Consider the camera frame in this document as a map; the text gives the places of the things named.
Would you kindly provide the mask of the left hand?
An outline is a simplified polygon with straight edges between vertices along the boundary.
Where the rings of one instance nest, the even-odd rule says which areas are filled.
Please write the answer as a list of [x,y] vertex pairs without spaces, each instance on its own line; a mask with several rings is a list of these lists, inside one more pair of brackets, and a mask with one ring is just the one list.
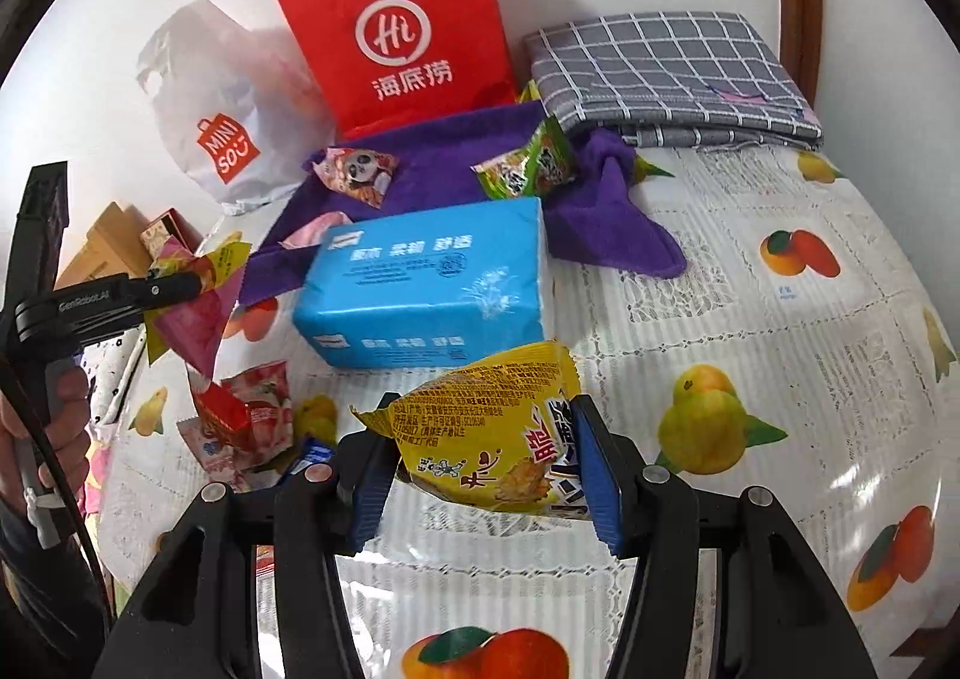
[[[55,386],[60,401],[60,413],[46,425],[47,440],[53,448],[60,468],[64,471],[70,491],[80,497],[89,473],[89,461],[86,458],[91,438],[86,427],[89,422],[88,379],[85,370],[72,365],[64,370]],[[26,502],[23,497],[23,484],[16,459],[16,442],[28,440],[26,427],[10,403],[2,399],[2,500],[14,513],[26,515]]]

